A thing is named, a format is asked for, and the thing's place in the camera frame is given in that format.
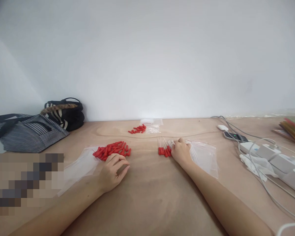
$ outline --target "wrist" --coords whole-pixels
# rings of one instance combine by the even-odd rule
[[[194,164],[194,162],[192,161],[192,159],[186,159],[183,160],[179,163],[179,165],[186,171],[188,168],[190,168],[192,165]]]

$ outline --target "phone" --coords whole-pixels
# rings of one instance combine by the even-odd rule
[[[245,136],[243,136],[243,135],[241,135],[241,137],[243,139],[243,141],[241,141],[240,138],[239,138],[239,136],[237,134],[233,134],[233,133],[229,133],[229,134],[227,132],[224,132],[224,137],[226,139],[233,140],[233,141],[236,141],[235,139],[237,139],[240,143],[249,142],[248,139]]]

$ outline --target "tote bag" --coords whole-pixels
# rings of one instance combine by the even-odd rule
[[[68,131],[43,115],[0,116],[0,141],[6,151],[40,153],[68,135]]]

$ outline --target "hand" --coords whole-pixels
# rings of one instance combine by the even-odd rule
[[[171,149],[171,155],[178,162],[178,164],[183,168],[185,165],[192,163],[190,155],[190,144],[186,144],[183,138],[180,138],[178,141],[174,141]]]
[[[117,175],[117,171],[123,166],[127,165],[119,175]],[[99,187],[102,193],[109,192],[113,190],[118,184],[120,184],[121,180],[124,178],[124,176],[127,174],[127,171],[129,169],[130,163],[126,160],[126,158],[119,154],[111,154],[98,178]]]

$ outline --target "black bag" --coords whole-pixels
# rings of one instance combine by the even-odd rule
[[[42,115],[0,116],[0,141],[6,151],[39,153],[69,132]]]
[[[45,104],[45,109],[41,114],[59,124],[67,131],[80,128],[84,124],[83,105],[78,102],[67,101],[65,98],[61,101],[49,101]]]

